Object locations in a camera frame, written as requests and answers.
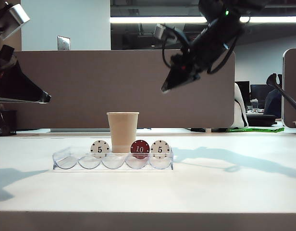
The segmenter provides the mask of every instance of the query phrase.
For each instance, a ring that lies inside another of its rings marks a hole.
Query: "clear plastic chip tray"
[[[173,153],[90,153],[86,148],[69,147],[53,154],[53,169],[86,170],[173,170]]]

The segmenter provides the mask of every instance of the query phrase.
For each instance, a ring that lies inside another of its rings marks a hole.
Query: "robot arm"
[[[0,38],[7,38],[27,21],[20,4],[6,4],[0,9]],[[13,50],[6,45],[0,50],[0,102],[48,103],[51,96],[23,74]]]
[[[171,69],[161,90],[172,88],[200,79],[200,73],[214,74],[220,70],[231,55],[238,38],[244,33],[240,17],[248,11],[263,8],[261,4],[249,0],[201,0],[198,8],[208,21],[206,28],[189,41],[182,31],[166,25],[157,25],[155,37],[163,43],[163,60]],[[164,58],[164,45],[168,38],[177,38],[182,44],[182,54],[171,57],[171,63]],[[223,61],[214,69],[213,63],[226,51]]]

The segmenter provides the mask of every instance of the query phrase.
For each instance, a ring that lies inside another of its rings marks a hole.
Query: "poker chip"
[[[171,148],[166,141],[158,140],[151,145],[151,156],[157,159],[164,159],[167,153],[170,153]]]
[[[105,141],[95,141],[91,147],[90,147],[90,152],[94,154],[95,157],[102,158],[104,155],[98,155],[100,153],[109,153],[110,152],[110,147],[108,143]]]
[[[137,140],[137,141],[134,141],[131,145],[131,153],[141,153],[141,155],[136,155],[136,154],[132,155],[137,159],[144,159],[148,155],[143,155],[143,154],[149,153],[149,151],[150,151],[150,147],[146,141]]]

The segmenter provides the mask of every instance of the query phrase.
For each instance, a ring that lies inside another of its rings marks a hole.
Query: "fluorescent light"
[[[288,17],[241,17],[243,23],[296,23],[296,16]]]
[[[243,23],[296,23],[296,16],[289,17],[241,17]],[[204,17],[111,17],[110,23],[206,23]]]
[[[111,17],[110,23],[206,23],[204,17]]]

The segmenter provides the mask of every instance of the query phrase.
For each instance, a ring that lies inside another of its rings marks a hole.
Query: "table surface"
[[[98,139],[111,144],[106,132],[41,130],[0,137],[0,227],[7,230],[6,219],[21,213],[296,215],[295,128],[279,133],[139,130],[137,139],[171,145],[174,170],[51,170],[54,152],[69,146],[89,149]],[[16,219],[20,222],[23,214]],[[295,221],[288,221],[292,230]]]

